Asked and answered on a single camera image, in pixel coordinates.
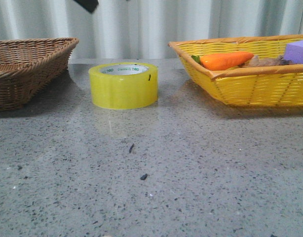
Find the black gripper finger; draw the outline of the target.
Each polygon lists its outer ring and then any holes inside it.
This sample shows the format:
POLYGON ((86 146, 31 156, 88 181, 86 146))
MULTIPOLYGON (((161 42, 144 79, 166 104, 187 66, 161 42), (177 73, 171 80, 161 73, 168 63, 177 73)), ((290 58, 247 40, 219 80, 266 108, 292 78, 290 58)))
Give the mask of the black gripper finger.
POLYGON ((78 5, 85 9, 88 13, 94 13, 99 6, 98 0, 74 0, 78 5))

